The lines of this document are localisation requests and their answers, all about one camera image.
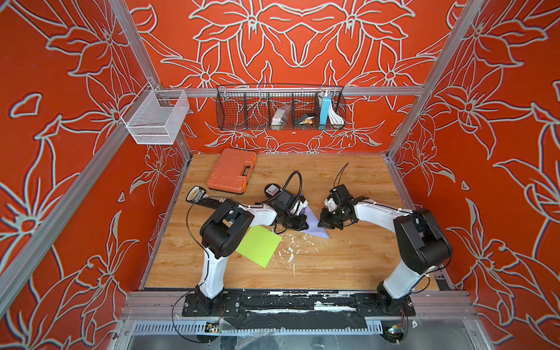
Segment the light lavender square paper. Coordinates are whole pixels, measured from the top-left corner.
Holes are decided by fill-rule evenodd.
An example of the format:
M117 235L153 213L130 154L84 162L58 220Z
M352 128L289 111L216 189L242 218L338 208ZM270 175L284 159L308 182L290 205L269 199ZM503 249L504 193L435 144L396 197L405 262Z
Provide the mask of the light lavender square paper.
M330 238L328 232L323 227L319 227L319 219L310 207L306 207L303 210L303 214L306 215L306 223L309 226L306 230L303 231L304 233L320 237L322 239Z

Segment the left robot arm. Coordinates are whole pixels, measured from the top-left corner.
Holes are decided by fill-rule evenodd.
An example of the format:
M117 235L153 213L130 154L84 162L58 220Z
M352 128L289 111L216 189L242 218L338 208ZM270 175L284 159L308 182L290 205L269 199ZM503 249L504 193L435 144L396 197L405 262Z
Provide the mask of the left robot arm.
M270 204L252 206L240 204L231 198L207 197L188 202L213 210L200 229L205 261L201 281L194 292L198 305L208 314L215 314L222 307L228 258L239 247L250 228L275 225L298 231L309 228L303 213L308 203L303 196L287 202L277 199Z

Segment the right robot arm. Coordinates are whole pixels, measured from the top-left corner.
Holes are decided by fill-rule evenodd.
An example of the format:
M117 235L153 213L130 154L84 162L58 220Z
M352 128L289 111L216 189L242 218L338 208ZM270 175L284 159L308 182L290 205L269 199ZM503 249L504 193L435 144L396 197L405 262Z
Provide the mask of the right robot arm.
M452 258L453 250L435 216L427 209L388 207L366 197L325 200L319 226L342 230L346 223L372 223L395 234L400 262L379 284L375 307L382 314L401 311L423 276Z

